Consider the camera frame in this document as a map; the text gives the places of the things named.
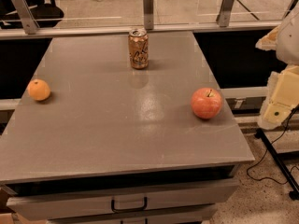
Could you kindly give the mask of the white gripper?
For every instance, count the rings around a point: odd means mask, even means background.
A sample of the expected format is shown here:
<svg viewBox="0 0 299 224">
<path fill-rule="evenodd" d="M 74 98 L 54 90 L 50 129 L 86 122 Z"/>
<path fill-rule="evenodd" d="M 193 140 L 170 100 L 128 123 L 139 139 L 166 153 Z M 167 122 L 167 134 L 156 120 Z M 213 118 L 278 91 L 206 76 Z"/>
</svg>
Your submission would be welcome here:
<svg viewBox="0 0 299 224">
<path fill-rule="evenodd" d="M 280 73 L 272 72 L 267 82 L 258 125 L 266 130 L 280 126 L 299 105 L 299 8 L 294 8 L 280 26 L 260 38 L 255 47 L 275 50 L 277 58 L 288 65 Z"/>
</svg>

